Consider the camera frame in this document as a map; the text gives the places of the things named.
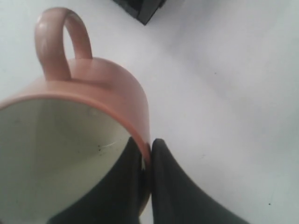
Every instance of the table surface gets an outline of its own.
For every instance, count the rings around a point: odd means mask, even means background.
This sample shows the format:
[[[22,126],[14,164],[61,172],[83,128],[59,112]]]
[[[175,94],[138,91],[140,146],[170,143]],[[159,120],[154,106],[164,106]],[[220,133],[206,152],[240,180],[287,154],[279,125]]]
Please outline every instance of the table surface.
[[[252,224],[299,223],[299,1],[168,0],[143,26],[111,0],[0,0],[0,99],[42,74],[33,29],[54,6],[138,79],[152,140],[198,186]]]

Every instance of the mug handle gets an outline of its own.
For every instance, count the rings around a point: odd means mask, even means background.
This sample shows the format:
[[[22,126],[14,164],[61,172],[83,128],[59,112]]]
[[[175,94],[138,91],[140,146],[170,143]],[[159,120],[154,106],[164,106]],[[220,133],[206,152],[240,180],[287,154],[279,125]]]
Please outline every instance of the mug handle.
[[[86,27],[80,17],[67,8],[50,8],[38,18],[35,27],[37,57],[46,80],[67,81],[71,72],[67,63],[63,27],[66,26],[76,59],[92,59],[92,50]]]

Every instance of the mug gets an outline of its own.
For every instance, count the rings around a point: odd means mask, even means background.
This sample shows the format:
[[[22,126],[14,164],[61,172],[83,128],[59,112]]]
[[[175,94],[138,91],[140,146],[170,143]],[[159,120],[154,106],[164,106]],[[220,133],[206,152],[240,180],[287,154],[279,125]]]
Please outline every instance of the mug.
[[[71,60],[64,26],[75,51]],[[67,209],[109,173],[130,138],[145,169],[142,212],[151,161],[141,85],[123,67],[92,56],[82,20],[67,8],[42,13],[35,46],[44,77],[0,103],[0,220],[39,223]]]

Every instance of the white table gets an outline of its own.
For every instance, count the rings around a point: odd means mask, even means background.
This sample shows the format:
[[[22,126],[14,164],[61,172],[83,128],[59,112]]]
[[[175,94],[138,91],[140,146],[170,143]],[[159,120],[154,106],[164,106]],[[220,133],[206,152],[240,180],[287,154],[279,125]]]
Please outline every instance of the white table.
[[[1,0],[0,99],[42,74],[33,28],[53,6],[140,81],[152,139],[203,190],[253,224],[299,223],[299,1],[168,0],[143,26],[111,0]]]

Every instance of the ceramic mug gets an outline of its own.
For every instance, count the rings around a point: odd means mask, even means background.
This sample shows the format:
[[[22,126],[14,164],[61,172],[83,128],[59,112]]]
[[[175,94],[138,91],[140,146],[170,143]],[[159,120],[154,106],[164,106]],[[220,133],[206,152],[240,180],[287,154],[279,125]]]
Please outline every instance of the ceramic mug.
[[[67,61],[63,28],[74,46]],[[150,181],[149,111],[138,81],[92,56],[86,28],[66,8],[43,12],[35,45],[44,77],[0,103],[0,219],[43,220],[105,177],[130,137]],[[149,198],[147,189],[140,211]]]

